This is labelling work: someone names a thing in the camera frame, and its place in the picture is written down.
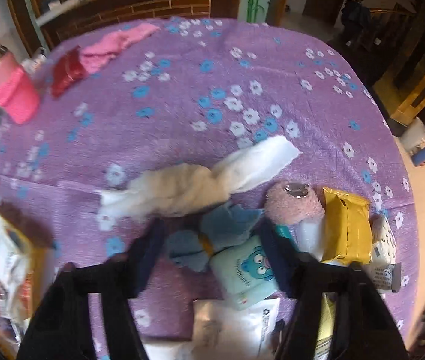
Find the red package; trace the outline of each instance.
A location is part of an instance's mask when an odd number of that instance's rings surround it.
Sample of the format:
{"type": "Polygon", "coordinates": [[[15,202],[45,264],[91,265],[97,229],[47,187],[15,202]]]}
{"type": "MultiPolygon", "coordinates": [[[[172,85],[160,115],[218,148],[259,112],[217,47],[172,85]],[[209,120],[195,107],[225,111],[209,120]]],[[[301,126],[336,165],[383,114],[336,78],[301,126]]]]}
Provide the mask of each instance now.
{"type": "Polygon", "coordinates": [[[54,66],[51,94],[59,97],[74,82],[87,76],[87,72],[79,61],[79,47],[67,52],[54,66]]]}

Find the floral tablecloth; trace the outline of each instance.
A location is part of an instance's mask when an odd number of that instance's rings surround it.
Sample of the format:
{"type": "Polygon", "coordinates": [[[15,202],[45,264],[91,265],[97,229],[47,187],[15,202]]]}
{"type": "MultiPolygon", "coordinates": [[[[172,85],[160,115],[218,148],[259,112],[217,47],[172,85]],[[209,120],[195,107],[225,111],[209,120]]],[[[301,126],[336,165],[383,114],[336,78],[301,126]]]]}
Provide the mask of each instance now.
{"type": "MultiPolygon", "coordinates": [[[[403,279],[401,291],[385,301],[405,335],[418,273],[412,191],[391,132],[348,63],[323,42],[281,28],[226,19],[149,21],[161,30],[59,100],[46,92],[30,122],[3,121],[0,201],[53,234],[57,267],[88,266],[123,251],[146,226],[99,217],[99,190],[124,187],[147,169],[181,162],[210,167],[282,134],[302,154],[275,180],[355,192],[371,200],[371,215],[389,218],[403,279]]],[[[138,23],[67,40],[43,73],[76,45],[138,23]]],[[[261,207],[273,181],[232,199],[261,207]]],[[[210,297],[220,297],[211,273],[179,269],[161,257],[131,307],[143,335],[188,339],[192,301],[210,297]]],[[[282,298],[280,317],[292,306],[282,298]]],[[[107,347],[96,296],[91,311],[100,358],[107,347]]]]}

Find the pink tumbler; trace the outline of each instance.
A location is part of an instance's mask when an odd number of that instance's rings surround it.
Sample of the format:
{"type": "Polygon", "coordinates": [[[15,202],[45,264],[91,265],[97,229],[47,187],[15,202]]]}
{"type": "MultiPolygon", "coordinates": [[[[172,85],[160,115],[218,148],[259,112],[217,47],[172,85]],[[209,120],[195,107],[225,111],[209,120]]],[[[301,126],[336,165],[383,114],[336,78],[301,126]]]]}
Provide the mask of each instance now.
{"type": "Polygon", "coordinates": [[[34,85],[8,49],[0,45],[0,106],[15,123],[27,122],[39,107],[34,85]]]}

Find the crumpled cloth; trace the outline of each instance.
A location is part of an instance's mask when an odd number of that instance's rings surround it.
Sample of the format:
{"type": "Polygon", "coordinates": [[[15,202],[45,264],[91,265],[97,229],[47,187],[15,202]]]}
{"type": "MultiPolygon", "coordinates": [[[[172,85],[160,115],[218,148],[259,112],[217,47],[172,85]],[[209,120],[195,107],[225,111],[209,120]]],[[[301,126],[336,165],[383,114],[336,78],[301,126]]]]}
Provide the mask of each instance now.
{"type": "Polygon", "coordinates": [[[159,30],[158,26],[142,23],[130,30],[114,31],[106,34],[98,42],[80,51],[80,61],[89,74],[97,73],[111,59],[116,58],[130,45],[140,42],[159,30]]]}
{"type": "Polygon", "coordinates": [[[283,135],[277,135],[231,153],[212,169],[183,163],[146,171],[130,181],[125,191],[102,191],[99,214],[144,218],[199,212],[271,180],[300,154],[283,135]]]}
{"type": "Polygon", "coordinates": [[[213,254],[246,242],[262,213],[226,202],[202,216],[199,232],[180,230],[171,234],[166,240],[167,255],[179,266],[202,272],[213,254]]]}

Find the pink plush pouch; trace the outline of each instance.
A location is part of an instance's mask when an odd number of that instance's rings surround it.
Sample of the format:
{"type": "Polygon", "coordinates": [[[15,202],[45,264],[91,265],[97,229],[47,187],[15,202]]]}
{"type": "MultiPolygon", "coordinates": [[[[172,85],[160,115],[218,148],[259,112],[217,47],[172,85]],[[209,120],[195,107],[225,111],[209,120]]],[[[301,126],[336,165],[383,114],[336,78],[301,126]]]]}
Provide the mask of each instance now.
{"type": "Polygon", "coordinates": [[[291,196],[285,187],[288,181],[280,181],[273,185],[267,193],[264,211],[277,225],[295,225],[303,219],[321,218],[324,216],[324,208],[316,196],[316,193],[307,187],[308,194],[302,198],[291,196]]]}
{"type": "Polygon", "coordinates": [[[0,85],[0,106],[15,123],[26,123],[39,107],[40,98],[31,79],[18,66],[9,79],[0,85]]]}

